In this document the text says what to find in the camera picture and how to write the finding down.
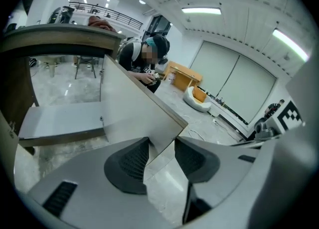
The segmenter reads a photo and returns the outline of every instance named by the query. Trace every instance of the black railing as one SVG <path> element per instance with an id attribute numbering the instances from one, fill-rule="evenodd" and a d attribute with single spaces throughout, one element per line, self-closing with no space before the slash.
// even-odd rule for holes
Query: black railing
<path id="1" fill-rule="evenodd" d="M 141 23 L 140 21 L 135 20 L 125 14 L 98 5 L 93 5 L 89 3 L 69 2 L 69 6 L 71 8 L 74 8 L 74 11 L 92 13 L 98 16 L 114 19 L 136 29 L 141 29 L 141 26 L 143 25 L 143 23 Z"/>

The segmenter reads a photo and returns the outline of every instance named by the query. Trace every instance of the white bean bag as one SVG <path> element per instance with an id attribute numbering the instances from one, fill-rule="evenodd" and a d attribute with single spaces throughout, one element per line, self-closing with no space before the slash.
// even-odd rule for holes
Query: white bean bag
<path id="1" fill-rule="evenodd" d="M 183 100 L 188 105 L 190 105 L 192 108 L 194 108 L 200 112 L 207 112 L 211 106 L 209 96 L 206 97 L 204 102 L 200 102 L 199 100 L 194 98 L 193 89 L 194 89 L 193 86 L 186 89 L 186 91 L 184 92 L 184 95 L 183 95 Z"/>

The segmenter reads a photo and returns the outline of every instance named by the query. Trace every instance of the gray floor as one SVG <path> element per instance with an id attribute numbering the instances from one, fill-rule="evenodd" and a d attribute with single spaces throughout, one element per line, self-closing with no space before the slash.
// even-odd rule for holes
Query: gray floor
<path id="1" fill-rule="evenodd" d="M 95 79 L 90 68 L 84 64 L 80 65 L 78 77 L 74 80 L 76 69 L 71 67 L 71 63 L 58 65 L 55 68 L 54 78 L 49 77 L 49 70 L 43 65 L 32 68 L 32 83 L 40 106 L 99 101 L 100 69 L 101 66 L 96 68 Z M 230 145 L 241 139 L 221 119 L 216 118 L 220 125 L 217 126 L 213 123 L 213 117 L 189 107 L 182 100 L 182 92 L 168 82 L 162 82 L 156 95 L 189 123 L 181 136 L 222 145 Z M 108 144 L 106 138 L 101 137 L 36 147 L 34 156 L 18 146 L 14 174 L 16 188 L 27 192 L 41 178 L 72 157 Z M 148 188 L 149 201 L 156 209 L 172 223 L 172 227 L 181 225 L 187 194 L 187 178 L 174 158 L 174 143 L 147 165 L 144 183 Z"/>

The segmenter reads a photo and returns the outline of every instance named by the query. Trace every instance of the black shirt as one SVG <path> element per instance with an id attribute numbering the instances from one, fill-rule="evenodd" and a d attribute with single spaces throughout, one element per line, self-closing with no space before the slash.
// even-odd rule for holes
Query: black shirt
<path id="1" fill-rule="evenodd" d="M 127 71 L 141 73 L 147 67 L 147 64 L 141 57 L 142 47 L 135 61 L 132 61 L 133 49 L 133 43 L 128 43 L 125 45 L 120 54 L 119 64 Z"/>
<path id="2" fill-rule="evenodd" d="M 273 103 L 269 105 L 268 108 L 269 108 L 269 111 L 265 115 L 266 118 L 270 118 L 280 108 L 280 104 Z"/>

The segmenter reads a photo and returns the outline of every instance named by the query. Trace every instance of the fluorescent light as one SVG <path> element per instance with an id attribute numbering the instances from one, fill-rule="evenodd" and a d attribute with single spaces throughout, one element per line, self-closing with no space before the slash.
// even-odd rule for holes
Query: fluorescent light
<path id="1" fill-rule="evenodd" d="M 275 29 L 273 32 L 273 35 L 276 38 L 279 38 L 282 42 L 284 42 L 287 46 L 289 46 L 292 50 L 295 51 L 296 54 L 298 54 L 303 61 L 307 61 L 309 59 L 308 55 L 300 48 L 299 45 L 297 45 L 295 42 L 293 42 L 289 37 L 281 33 L 279 30 Z"/>
<path id="2" fill-rule="evenodd" d="M 221 14 L 219 8 L 213 7 L 188 7 L 181 9 L 184 13 L 213 13 L 213 14 Z"/>

